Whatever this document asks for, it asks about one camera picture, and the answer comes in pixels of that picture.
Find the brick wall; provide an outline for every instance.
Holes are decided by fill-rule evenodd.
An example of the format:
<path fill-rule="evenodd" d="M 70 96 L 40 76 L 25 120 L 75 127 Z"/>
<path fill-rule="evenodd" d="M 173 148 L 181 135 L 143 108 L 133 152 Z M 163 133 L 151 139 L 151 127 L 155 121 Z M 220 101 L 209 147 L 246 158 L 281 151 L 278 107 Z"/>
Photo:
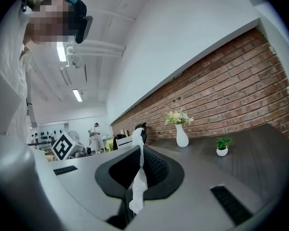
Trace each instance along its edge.
<path fill-rule="evenodd" d="M 270 123 L 289 137 L 289 82 L 278 57 L 257 29 L 210 53 L 112 124 L 132 134 L 147 123 L 147 144 L 175 138 L 165 112 L 187 111 L 190 138 L 213 136 Z"/>

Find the vase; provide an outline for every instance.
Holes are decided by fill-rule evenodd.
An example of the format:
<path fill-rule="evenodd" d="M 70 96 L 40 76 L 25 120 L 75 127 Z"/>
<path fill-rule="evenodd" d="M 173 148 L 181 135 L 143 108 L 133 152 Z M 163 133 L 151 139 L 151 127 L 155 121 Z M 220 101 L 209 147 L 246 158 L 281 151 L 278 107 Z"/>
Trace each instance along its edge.
<path fill-rule="evenodd" d="M 175 125 L 177 128 L 177 144 L 180 147 L 188 146 L 188 136 L 182 128 L 182 124 Z"/>
<path fill-rule="evenodd" d="M 226 146 L 226 149 L 223 150 L 216 149 L 216 153 L 218 156 L 226 156 L 226 154 L 228 153 L 228 147 Z"/>

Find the dark wood tabletop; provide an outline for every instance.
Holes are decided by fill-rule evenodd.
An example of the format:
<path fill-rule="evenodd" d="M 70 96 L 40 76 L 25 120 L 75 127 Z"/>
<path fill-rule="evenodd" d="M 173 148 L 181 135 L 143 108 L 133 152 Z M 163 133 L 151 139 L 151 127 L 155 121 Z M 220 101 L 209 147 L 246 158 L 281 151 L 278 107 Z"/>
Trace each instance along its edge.
<path fill-rule="evenodd" d="M 233 142 L 224 157 L 216 153 L 218 137 L 192 138 L 185 148 L 179 147 L 176 139 L 161 139 L 150 145 L 215 164 L 252 189 L 265 204 L 282 193 L 289 181 L 287 137 L 269 124 L 227 134 L 225 137 L 233 138 Z"/>

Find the ceiling light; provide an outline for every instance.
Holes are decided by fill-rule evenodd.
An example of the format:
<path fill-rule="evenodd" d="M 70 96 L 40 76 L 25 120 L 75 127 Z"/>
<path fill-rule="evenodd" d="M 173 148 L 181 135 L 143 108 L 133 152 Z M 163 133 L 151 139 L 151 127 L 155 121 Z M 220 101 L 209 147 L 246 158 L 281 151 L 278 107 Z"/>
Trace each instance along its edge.
<path fill-rule="evenodd" d="M 66 62 L 66 52 L 64 50 L 63 42 L 57 42 L 57 52 L 59 60 L 61 62 Z"/>
<path fill-rule="evenodd" d="M 74 90 L 73 90 L 73 93 L 74 93 L 77 101 L 78 101 L 78 102 L 82 102 L 82 99 L 81 99 L 81 96 L 80 96 L 78 90 L 77 90 L 77 89 L 74 89 Z"/>

